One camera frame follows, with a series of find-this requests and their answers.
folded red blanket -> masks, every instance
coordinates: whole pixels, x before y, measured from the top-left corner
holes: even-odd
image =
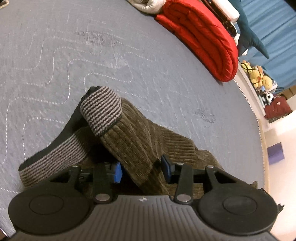
[[[187,44],[214,77],[233,79],[238,65],[235,41],[202,2],[168,0],[155,19]]]

panda plush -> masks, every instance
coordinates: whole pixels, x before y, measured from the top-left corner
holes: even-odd
[[[274,95],[271,94],[271,93],[264,93],[262,96],[261,96],[261,100],[264,104],[264,106],[266,105],[270,105],[271,102],[273,101],[274,99]]]

yellow plush toy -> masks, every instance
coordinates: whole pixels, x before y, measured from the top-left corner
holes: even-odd
[[[260,73],[261,79],[263,78],[263,68],[260,65],[255,65],[253,69],[258,70]]]
[[[262,78],[262,84],[265,88],[265,90],[269,90],[272,87],[272,80],[269,76],[264,75]]]
[[[245,60],[242,61],[241,67],[246,74],[250,74],[252,72],[251,64]]]
[[[250,79],[256,89],[262,87],[263,83],[261,79],[261,73],[258,70],[252,70],[250,73]]]

shark plush toy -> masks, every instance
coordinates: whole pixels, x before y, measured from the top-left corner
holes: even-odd
[[[269,54],[264,44],[260,41],[257,35],[251,30],[246,14],[242,8],[241,0],[228,0],[232,6],[239,12],[239,19],[237,20],[237,25],[241,31],[238,40],[238,51],[239,56],[241,56],[244,51],[250,47],[255,47],[258,51],[269,59]]]

mattress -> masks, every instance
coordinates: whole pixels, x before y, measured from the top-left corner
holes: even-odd
[[[191,138],[236,177],[263,187],[257,120],[172,33],[125,0],[13,0],[0,10],[0,228],[23,190],[19,165],[61,132],[90,86]]]

